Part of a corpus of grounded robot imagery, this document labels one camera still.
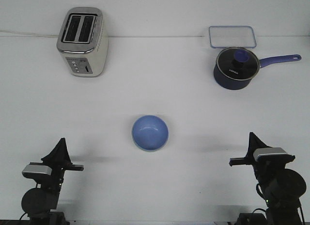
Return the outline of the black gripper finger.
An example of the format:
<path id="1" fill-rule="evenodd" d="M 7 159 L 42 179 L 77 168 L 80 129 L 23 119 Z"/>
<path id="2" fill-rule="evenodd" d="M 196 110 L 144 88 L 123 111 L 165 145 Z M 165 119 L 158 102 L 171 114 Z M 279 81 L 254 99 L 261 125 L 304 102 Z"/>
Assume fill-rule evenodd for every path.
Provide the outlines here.
<path id="1" fill-rule="evenodd" d="M 254 132 L 249 133 L 248 140 L 248 150 L 245 155 L 246 159 L 253 159 L 253 152 L 258 148 L 267 148 L 267 146 L 263 141 L 261 141 Z"/>
<path id="2" fill-rule="evenodd" d="M 66 139 L 61 138 L 53 150 L 41 158 L 41 161 L 46 164 L 72 164 L 67 150 Z"/>

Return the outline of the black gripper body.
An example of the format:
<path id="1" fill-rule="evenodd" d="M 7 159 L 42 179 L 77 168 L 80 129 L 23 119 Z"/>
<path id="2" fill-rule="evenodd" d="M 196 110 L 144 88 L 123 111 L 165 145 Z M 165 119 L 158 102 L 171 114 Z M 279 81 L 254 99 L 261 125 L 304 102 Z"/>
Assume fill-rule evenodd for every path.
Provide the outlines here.
<path id="1" fill-rule="evenodd" d="M 36 183 L 41 185 L 41 188 L 52 193 L 59 193 L 64 181 L 65 171 L 83 171 L 84 166 L 80 164 L 43 164 L 36 163 L 37 165 L 46 165 L 52 168 L 50 176 L 34 175 Z"/>
<path id="2" fill-rule="evenodd" d="M 287 163 L 293 162 L 295 155 L 271 155 L 259 157 L 245 156 L 242 158 L 230 158 L 229 165 L 252 165 L 255 178 L 260 184 L 265 184 L 275 177 L 276 173 L 285 168 Z"/>

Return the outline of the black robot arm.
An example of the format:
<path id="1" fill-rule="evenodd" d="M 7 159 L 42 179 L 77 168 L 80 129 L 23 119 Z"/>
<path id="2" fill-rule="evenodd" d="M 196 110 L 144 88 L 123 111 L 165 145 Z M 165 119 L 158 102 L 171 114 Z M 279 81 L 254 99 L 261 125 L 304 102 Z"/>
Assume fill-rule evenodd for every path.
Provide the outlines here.
<path id="1" fill-rule="evenodd" d="M 64 173 L 83 170 L 83 165 L 71 162 L 65 138 L 60 138 L 53 150 L 41 158 L 41 162 L 27 164 L 22 175 L 36 182 L 36 187 L 28 190 L 21 200 L 21 207 L 30 219 L 29 224 L 69 225 L 64 213 L 56 211 Z"/>
<path id="2" fill-rule="evenodd" d="M 304 214 L 300 197 L 306 192 L 304 178 L 296 171 L 286 168 L 295 160 L 281 147 L 271 147 L 253 132 L 249 133 L 248 150 L 242 158 L 231 158 L 230 166 L 253 167 L 257 194 L 265 201 L 266 209 L 240 213 L 237 225 L 303 225 Z"/>

